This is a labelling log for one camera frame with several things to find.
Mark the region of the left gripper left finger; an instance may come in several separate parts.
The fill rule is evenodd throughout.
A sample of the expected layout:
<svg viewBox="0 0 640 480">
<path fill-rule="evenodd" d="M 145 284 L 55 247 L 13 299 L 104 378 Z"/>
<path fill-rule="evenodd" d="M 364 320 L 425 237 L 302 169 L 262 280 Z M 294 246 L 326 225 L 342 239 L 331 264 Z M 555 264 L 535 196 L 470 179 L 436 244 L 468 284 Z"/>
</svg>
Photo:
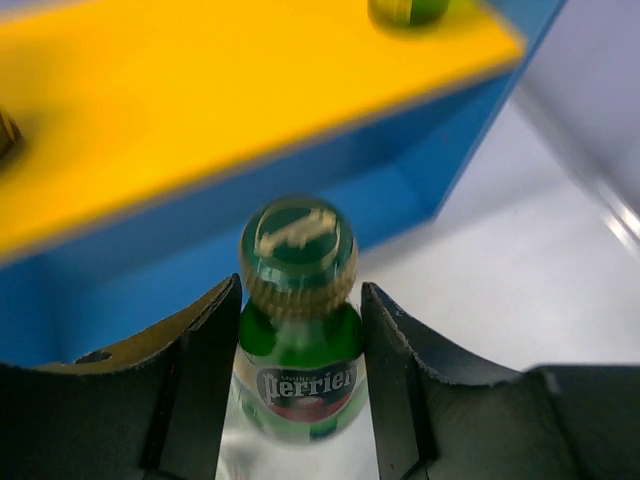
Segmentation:
<svg viewBox="0 0 640 480">
<path fill-rule="evenodd" d="M 213 478 L 241 303 L 231 275 L 72 364 L 3 364 L 2 477 Z"/>
</svg>

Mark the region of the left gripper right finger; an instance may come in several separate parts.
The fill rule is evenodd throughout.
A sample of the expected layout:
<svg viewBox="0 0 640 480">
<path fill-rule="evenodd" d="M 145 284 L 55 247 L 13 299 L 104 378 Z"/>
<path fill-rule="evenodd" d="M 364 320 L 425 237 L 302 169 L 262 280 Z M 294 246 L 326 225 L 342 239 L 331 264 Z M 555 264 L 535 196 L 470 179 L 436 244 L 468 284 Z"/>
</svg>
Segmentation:
<svg viewBox="0 0 640 480">
<path fill-rule="evenodd" d="M 383 479 L 635 479 L 639 369 L 486 360 L 361 290 Z"/>
</svg>

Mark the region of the green Perrier bottle red label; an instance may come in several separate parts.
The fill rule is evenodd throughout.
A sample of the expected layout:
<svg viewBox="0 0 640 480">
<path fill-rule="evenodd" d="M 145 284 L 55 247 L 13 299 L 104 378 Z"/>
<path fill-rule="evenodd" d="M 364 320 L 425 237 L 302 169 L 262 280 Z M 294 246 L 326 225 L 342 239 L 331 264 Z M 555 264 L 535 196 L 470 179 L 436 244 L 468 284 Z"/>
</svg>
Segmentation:
<svg viewBox="0 0 640 480">
<path fill-rule="evenodd" d="M 344 479 L 342 436 L 368 394 L 352 227 L 323 199 L 280 198 L 251 216 L 239 259 L 247 300 L 218 475 Z"/>
</svg>

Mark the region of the green Perrier bottle yellow label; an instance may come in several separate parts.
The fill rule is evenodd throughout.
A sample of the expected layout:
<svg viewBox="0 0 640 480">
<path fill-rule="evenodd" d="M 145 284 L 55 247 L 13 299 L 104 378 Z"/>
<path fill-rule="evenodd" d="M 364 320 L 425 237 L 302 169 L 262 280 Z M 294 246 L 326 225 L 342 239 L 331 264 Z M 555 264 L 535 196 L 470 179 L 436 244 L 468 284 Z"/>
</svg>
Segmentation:
<svg viewBox="0 0 640 480">
<path fill-rule="evenodd" d="M 369 13 L 384 25 L 413 28 L 428 25 L 448 10 L 449 0 L 369 0 Z"/>
</svg>

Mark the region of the blue and yellow shelf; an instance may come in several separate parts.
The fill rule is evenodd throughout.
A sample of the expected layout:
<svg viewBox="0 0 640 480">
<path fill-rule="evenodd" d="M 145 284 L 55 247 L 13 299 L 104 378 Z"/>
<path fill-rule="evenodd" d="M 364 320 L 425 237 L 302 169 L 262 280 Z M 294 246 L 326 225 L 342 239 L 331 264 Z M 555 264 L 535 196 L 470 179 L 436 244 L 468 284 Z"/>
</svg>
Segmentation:
<svg viewBox="0 0 640 480">
<path fill-rule="evenodd" d="M 338 205 L 369 249 L 439 213 L 562 9 L 455 1 L 5 1 L 1 359 L 72 362 L 239 268 L 251 213 Z"/>
</svg>

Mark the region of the front black gold can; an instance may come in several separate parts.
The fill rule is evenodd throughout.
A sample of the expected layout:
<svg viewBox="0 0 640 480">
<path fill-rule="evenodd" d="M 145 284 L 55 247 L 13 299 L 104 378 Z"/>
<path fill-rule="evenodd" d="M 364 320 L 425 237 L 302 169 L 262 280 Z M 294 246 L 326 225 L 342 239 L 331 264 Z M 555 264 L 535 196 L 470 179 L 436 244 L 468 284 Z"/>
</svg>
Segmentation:
<svg viewBox="0 0 640 480">
<path fill-rule="evenodd" d="M 0 167 L 6 170 L 21 155 L 24 137 L 14 119 L 4 110 L 0 111 Z"/>
</svg>

